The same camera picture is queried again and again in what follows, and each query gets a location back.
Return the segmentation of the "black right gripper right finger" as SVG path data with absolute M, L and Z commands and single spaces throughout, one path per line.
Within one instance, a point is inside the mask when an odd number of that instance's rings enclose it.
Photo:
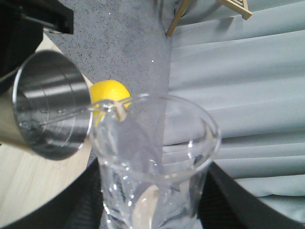
M 254 197 L 216 163 L 209 167 L 198 219 L 204 229 L 303 229 Z

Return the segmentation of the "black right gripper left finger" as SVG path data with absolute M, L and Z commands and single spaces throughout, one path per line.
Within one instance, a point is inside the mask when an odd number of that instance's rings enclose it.
M 103 213 L 98 160 L 55 198 L 5 229 L 98 229 Z

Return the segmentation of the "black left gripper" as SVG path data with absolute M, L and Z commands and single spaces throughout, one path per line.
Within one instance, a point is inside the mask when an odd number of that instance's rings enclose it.
M 35 53 L 43 30 L 72 34 L 74 12 L 58 0 L 0 2 L 0 92 L 13 85 L 18 68 Z

